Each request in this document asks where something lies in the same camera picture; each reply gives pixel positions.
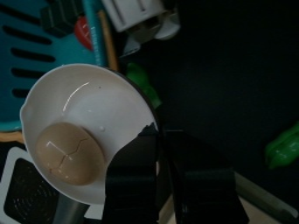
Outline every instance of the cracked egg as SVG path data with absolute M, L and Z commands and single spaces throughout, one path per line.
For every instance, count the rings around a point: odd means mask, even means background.
M 51 175 L 75 186 L 103 174 L 103 152 L 90 133 L 69 122 L 49 126 L 37 142 L 38 158 Z

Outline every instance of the black surface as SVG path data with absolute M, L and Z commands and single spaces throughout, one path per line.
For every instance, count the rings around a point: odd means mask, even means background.
M 270 171 L 265 148 L 299 120 L 296 1 L 180 2 L 182 30 L 122 60 L 145 66 L 158 115 L 221 152 L 236 170 L 299 209 L 299 161 Z

